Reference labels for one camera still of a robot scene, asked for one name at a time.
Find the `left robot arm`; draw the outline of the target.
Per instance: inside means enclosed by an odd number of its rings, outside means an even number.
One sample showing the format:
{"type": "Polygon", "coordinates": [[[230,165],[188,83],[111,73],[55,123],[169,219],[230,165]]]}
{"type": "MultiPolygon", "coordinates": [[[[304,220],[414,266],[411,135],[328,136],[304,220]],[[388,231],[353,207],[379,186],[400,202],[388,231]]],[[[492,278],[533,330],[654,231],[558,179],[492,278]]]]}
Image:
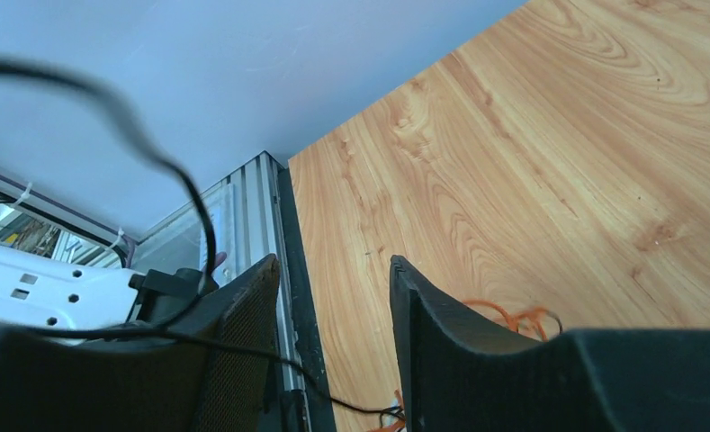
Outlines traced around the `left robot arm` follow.
{"type": "Polygon", "coordinates": [[[72,265],[0,246],[0,328],[67,333],[67,344],[76,345],[94,334],[134,326],[137,313],[148,312],[145,300],[168,297],[175,304],[160,319],[143,318],[142,326],[168,322],[212,285],[194,269],[167,274],[72,265]]]}

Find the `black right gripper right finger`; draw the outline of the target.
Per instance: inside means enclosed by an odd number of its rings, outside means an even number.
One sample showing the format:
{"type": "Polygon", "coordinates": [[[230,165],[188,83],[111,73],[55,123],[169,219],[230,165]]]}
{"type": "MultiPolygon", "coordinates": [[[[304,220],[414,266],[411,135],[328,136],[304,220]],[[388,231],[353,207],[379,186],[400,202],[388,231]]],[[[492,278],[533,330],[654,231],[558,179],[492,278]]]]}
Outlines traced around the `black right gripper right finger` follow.
{"type": "Polygon", "coordinates": [[[710,431],[710,330],[573,329],[540,342],[403,256],[390,303],[410,431],[710,431]]]}

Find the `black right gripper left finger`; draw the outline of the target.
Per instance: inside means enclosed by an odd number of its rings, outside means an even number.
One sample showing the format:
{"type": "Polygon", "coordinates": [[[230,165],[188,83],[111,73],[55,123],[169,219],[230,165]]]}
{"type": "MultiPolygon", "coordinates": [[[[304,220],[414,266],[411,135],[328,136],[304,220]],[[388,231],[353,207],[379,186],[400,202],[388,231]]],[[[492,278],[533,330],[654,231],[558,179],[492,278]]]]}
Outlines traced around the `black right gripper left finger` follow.
{"type": "Polygon", "coordinates": [[[268,255],[168,325],[0,323],[0,431],[254,431],[274,357],[268,255]]]}

